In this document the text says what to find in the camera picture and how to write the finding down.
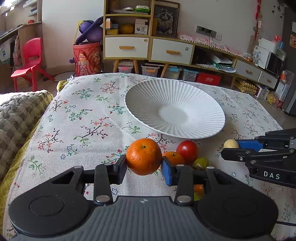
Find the framed cat picture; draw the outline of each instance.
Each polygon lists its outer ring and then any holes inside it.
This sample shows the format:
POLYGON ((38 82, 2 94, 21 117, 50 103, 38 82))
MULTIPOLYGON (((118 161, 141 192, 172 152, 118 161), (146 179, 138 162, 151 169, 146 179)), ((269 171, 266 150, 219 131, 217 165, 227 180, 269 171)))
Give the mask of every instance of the framed cat picture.
POLYGON ((177 36, 180 4, 170 1, 155 1, 153 25, 156 35, 166 37, 177 36))

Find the small beige ball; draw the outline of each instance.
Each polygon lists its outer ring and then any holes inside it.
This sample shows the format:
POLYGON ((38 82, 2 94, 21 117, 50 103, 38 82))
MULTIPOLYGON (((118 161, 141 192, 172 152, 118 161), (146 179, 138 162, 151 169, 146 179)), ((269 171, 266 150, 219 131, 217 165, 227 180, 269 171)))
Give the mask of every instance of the small beige ball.
POLYGON ((236 140, 229 139, 224 143, 224 148, 239 148, 239 144, 236 140))

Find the fluted plate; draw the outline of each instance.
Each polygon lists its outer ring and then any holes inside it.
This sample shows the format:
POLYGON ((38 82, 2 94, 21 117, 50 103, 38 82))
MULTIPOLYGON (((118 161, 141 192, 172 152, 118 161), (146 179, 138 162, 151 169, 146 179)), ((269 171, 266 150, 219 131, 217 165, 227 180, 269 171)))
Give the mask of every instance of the fluted plate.
POLYGON ((211 137, 222 130, 225 115, 204 91, 169 79, 134 85, 125 96, 129 113, 154 131, 186 139, 211 137))

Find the plate center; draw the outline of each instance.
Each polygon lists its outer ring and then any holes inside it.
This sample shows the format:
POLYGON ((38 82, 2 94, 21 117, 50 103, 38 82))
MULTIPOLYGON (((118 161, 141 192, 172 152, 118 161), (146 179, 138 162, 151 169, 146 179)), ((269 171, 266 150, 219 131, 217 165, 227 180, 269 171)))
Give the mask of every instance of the plate center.
POLYGON ((158 114, 165 122, 182 125, 188 120, 188 115, 177 106, 168 105, 159 108, 158 114))

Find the white drawer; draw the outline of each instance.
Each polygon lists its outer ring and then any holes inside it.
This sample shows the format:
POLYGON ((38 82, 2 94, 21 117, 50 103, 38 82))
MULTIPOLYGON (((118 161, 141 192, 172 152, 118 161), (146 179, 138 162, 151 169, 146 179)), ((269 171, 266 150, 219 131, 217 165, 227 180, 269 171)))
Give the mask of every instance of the white drawer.
POLYGON ((235 66, 236 74, 245 76, 246 78, 254 81, 258 81, 259 76, 261 74, 261 70, 251 66, 245 62, 240 60, 237 61, 237 65, 235 66))
POLYGON ((191 44, 153 39, 151 60, 190 64, 192 48, 191 44))
POLYGON ((274 88, 276 86, 277 80, 278 80, 277 78, 271 76, 270 74, 267 74, 266 72, 261 71, 258 82, 270 88, 274 88))
POLYGON ((147 58, 149 38, 106 37, 106 58, 147 58))

